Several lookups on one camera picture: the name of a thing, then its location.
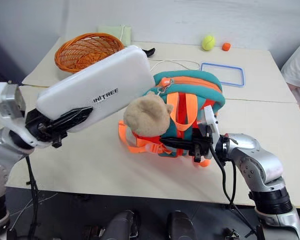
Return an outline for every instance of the white cable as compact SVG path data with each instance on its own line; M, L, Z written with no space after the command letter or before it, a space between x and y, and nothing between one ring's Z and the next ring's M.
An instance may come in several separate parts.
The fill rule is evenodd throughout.
M121 34L120 34L120 41L122 40L122 36L124 34L125 25L122 25Z
M45 198L45 199L42 199L42 200L39 201L38 203L42 203L42 202L44 202L44 201L47 201L47 200L49 200L49 199L52 199L52 198L55 197L56 195L58 195L58 192L55 193L54 195L50 196L50 197L47 197L47 198ZM33 204L30 204L31 202L32 202L32 199L30 199L30 201L24 206L23 209L18 210L18 211L16 211L16 212L10 214L10 217L12 217L12 216L14 216L14 215L16 215L16 214L19 213L19 215L16 217L16 219L15 219L15 221L14 221L12 227L10 228L10 231L15 227L15 225L16 225L17 221L19 220L19 218L21 217L22 213L23 213L26 209L30 208L30 207L33 205Z
M185 69L188 69L188 70L199 70L200 69L200 64L196 61L190 61L190 60L172 60L172 59L153 59L153 58L148 58L149 60L152 60L152 61L159 61L157 62L155 65L153 65L153 67L150 69L150 71L152 71L153 69L155 69L159 64L161 63L166 63L166 62L169 62L169 63L174 63L174 64L178 64L182 67L184 67ZM190 67L187 67L179 62L188 62L188 63L193 63L193 64L197 64L198 67L196 68L190 68Z

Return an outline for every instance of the zipper pull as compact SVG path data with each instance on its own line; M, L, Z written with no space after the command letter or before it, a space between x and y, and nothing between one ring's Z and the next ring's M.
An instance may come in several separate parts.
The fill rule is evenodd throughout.
M170 88L170 86L174 83L175 83L175 80L173 78L163 77L160 81L160 84L162 87L160 87L158 89L157 95L164 94L166 92L167 88Z

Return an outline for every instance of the tabletop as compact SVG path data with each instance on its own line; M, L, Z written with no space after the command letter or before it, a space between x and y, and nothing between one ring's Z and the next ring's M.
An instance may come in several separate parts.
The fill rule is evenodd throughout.
M54 60L56 51L64 42L61 37L57 40L39 65L24 79L24 84L51 86L71 75L61 71ZM245 86L243 88L222 86L226 99L296 103L296 99L267 50L233 47L229 51L223 51L220 47L214 47L211 51L204 51L197 45L156 42L132 42L132 44L145 50L155 48L154 55L149 59L188 60L198 64L205 62L242 68L246 78ZM149 60L151 66L157 62ZM185 61L180 63L191 69L198 67L195 63ZM152 73L175 70L184 70L184 68L173 62L164 62L153 69Z
M27 110L35 107L42 88L20 88ZM48 191L180 199L227 203L222 174L212 160L206 168L186 157L165 158L151 153L130 153L118 137L121 110L62 140L60 148L37 148L30 155L38 188ZM218 114L221 134L245 133L277 155L291 201L300 207L300 110L296 103L227 100ZM227 189L232 168L227 164ZM249 189L237 173L236 204L253 205ZM28 188L24 159L12 169L8 186Z

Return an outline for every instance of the plush toy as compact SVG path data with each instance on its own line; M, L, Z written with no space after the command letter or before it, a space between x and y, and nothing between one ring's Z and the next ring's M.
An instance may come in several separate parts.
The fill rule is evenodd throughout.
M171 104L153 91L133 100L126 108L124 123L137 135L155 137L164 134L170 125Z

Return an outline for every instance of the light green towel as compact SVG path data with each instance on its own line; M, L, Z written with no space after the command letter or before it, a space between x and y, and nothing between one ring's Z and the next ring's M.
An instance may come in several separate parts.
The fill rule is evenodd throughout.
M131 27L130 26L99 26L99 33L106 33L115 36L117 39L121 40L125 47L131 45Z

